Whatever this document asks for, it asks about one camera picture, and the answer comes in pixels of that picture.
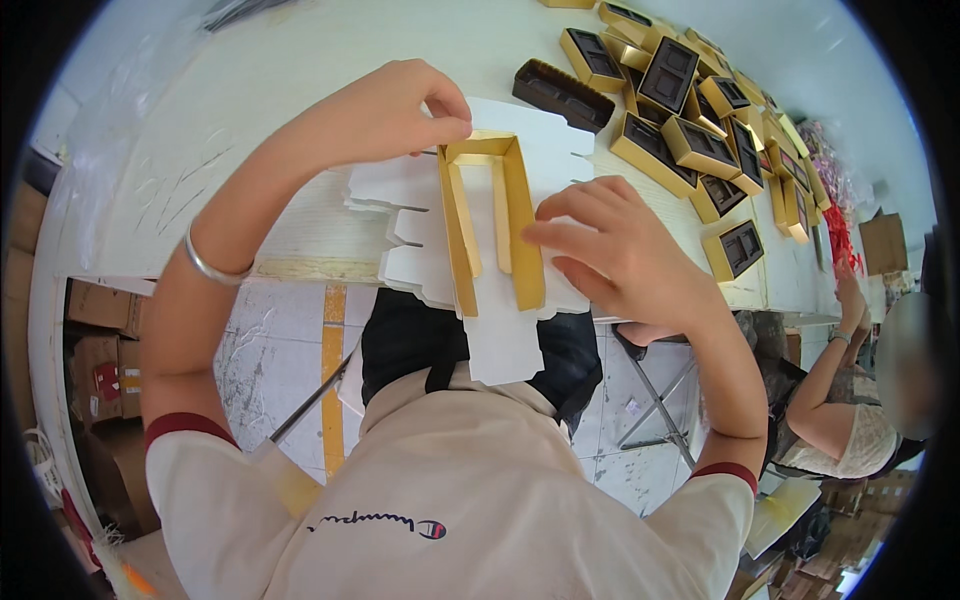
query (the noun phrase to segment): open gold box frame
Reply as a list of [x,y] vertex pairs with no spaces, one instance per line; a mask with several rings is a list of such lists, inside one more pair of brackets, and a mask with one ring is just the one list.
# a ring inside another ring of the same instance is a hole
[[480,276],[483,265],[460,173],[462,165],[491,167],[497,267],[513,278],[517,310],[542,308],[546,286],[540,247],[520,239],[523,228],[534,221],[534,208],[516,135],[476,130],[463,141],[438,146],[437,161],[453,287],[463,316],[479,314],[473,280]]

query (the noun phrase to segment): tabletop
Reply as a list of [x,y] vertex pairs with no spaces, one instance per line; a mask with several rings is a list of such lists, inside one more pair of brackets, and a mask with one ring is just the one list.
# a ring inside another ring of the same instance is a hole
[[[559,42],[566,27],[598,32],[606,26],[596,11],[548,9],[532,0],[371,0],[304,2],[218,32],[146,118],[98,226],[102,251],[86,274],[159,276],[190,220],[263,139],[384,62],[423,58],[467,96],[524,105],[511,89],[528,59],[572,72]],[[765,255],[736,281],[721,284],[731,307],[839,315],[832,275],[817,268],[812,242],[799,246],[778,232],[769,188],[703,225],[688,200],[611,154],[612,124],[623,102],[618,94],[610,97],[617,110],[596,136],[589,157],[595,174],[626,178],[698,266],[709,271],[702,239],[755,219]],[[294,197],[258,254],[256,276],[376,283],[380,255],[391,247],[388,217],[344,207],[348,172],[324,172]],[[64,231],[62,275],[81,271],[71,250],[76,236]],[[863,287],[871,305],[881,298],[876,281]]]

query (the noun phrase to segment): wristwatch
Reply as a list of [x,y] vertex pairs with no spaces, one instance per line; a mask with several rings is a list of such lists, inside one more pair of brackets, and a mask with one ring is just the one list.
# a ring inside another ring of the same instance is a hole
[[828,340],[828,343],[837,339],[843,340],[844,342],[847,343],[847,346],[849,346],[851,343],[851,340],[853,339],[853,336],[851,336],[851,334],[847,333],[846,331],[834,329],[833,331],[830,332],[830,339]]

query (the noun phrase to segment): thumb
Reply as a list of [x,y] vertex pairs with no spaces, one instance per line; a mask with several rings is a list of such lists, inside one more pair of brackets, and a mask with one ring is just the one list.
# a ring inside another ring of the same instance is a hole
[[615,312],[617,291],[609,279],[569,256],[555,256],[552,262],[581,294],[605,311]]
[[428,143],[423,148],[437,144],[449,144],[467,139],[473,133],[473,126],[469,121],[457,117],[424,117],[426,120],[426,136]]

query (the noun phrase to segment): black pants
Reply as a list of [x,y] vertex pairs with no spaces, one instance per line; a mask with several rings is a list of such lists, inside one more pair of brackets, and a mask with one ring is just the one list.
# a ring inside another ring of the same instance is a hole
[[[592,315],[558,314],[537,323],[543,371],[527,381],[576,430],[602,380]],[[404,375],[469,359],[464,324],[452,310],[430,308],[413,294],[380,288],[361,339],[363,402]]]

